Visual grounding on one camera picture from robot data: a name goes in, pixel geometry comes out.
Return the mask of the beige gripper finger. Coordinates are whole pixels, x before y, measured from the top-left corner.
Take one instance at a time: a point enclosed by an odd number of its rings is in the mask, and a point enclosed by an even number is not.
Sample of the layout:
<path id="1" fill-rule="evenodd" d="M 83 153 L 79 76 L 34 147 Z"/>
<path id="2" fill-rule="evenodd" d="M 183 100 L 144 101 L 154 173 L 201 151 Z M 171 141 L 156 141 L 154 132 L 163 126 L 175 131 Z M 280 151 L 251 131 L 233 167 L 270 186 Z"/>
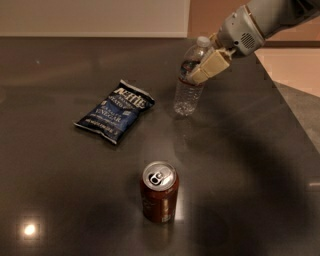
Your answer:
<path id="1" fill-rule="evenodd" d="M 217 34 L 216 33 L 213 33 L 209 36 L 209 39 L 210 39 L 210 42 L 211 42 L 211 45 L 214 49 L 219 49 L 220 48 L 220 43 L 218 41 L 218 38 L 217 38 Z"/>
<path id="2" fill-rule="evenodd" d="M 225 48 L 214 49 L 211 47 L 200 63 L 187 75 L 187 81 L 198 85 L 220 74 L 230 66 L 232 55 L 233 52 Z"/>

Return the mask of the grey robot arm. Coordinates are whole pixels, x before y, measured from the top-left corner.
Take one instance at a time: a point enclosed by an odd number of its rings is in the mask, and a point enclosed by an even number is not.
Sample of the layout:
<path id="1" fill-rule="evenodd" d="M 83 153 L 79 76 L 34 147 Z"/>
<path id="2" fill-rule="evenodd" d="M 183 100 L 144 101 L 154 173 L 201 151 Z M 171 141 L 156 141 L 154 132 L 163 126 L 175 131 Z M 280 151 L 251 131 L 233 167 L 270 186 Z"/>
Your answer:
<path id="1" fill-rule="evenodd" d="M 279 31 L 319 16 L 320 0 L 251 0 L 240 6 L 209 39 L 212 47 L 187 74 L 198 85 L 227 69 L 233 58 L 246 57 Z"/>

